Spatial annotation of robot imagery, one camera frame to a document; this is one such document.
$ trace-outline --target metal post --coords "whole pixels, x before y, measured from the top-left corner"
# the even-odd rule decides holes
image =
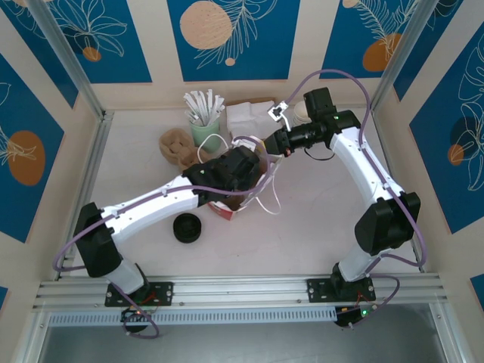
[[[387,92],[393,87],[396,77],[402,70],[411,50],[413,49],[418,37],[424,30],[424,27],[429,20],[430,15],[434,11],[439,0],[415,0],[419,2],[415,9],[414,15],[408,22],[407,29],[404,31],[403,37],[399,42],[393,56],[390,58],[388,66],[386,67],[381,77],[378,89],[371,100],[371,106],[375,111],[381,104],[381,101],[386,96]]]
[[[39,25],[40,30],[44,33],[59,61],[73,80],[80,94],[88,103],[92,112],[95,113],[101,122],[104,115],[104,109],[99,102],[94,90],[91,87],[88,77],[84,73],[81,64],[77,60],[72,48],[67,42],[64,34],[57,25],[56,20],[48,9],[43,0],[25,0],[34,20]]]

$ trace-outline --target green cup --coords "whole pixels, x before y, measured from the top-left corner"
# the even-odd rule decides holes
[[[210,126],[196,126],[193,123],[190,123],[191,127],[191,135],[194,137],[195,146],[200,146],[202,142],[205,141],[208,135],[211,134],[218,134],[219,133],[219,121],[216,120]],[[220,139],[216,136],[213,136],[207,140],[205,144],[203,144],[203,149],[211,154],[215,153],[220,147]]]

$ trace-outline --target white table surface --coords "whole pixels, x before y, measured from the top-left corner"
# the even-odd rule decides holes
[[[353,110],[361,119],[363,109]],[[225,121],[221,120],[223,135]],[[159,137],[173,127],[189,130],[183,110],[117,111],[114,115],[92,200],[98,207],[131,200],[179,174],[158,148]],[[375,154],[383,160],[373,121],[365,130]],[[330,155],[323,144],[315,157]],[[356,243],[353,228],[365,212],[348,170],[338,157],[314,161],[298,150],[283,160],[275,178],[282,212],[271,216],[251,203],[233,220],[217,216],[208,206],[191,212],[202,221],[202,234],[192,244],[178,242],[172,232],[175,216],[144,229],[120,245],[121,254],[137,262],[146,275],[305,275],[331,273]],[[271,188],[261,200],[277,205]],[[415,260],[409,242],[397,255]],[[74,265],[82,263],[76,256]],[[384,260],[375,272],[417,272]],[[85,271],[72,275],[86,276]]]

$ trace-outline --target white cup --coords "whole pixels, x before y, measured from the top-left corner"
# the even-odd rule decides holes
[[[295,126],[302,125],[303,123],[310,123],[311,119],[308,116],[306,104],[304,101],[300,101],[294,106],[293,122]]]

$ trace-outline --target black lid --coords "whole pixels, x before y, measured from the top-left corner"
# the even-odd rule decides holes
[[[173,222],[173,233],[177,240],[184,244],[195,242],[202,233],[202,222],[197,216],[183,213]]]

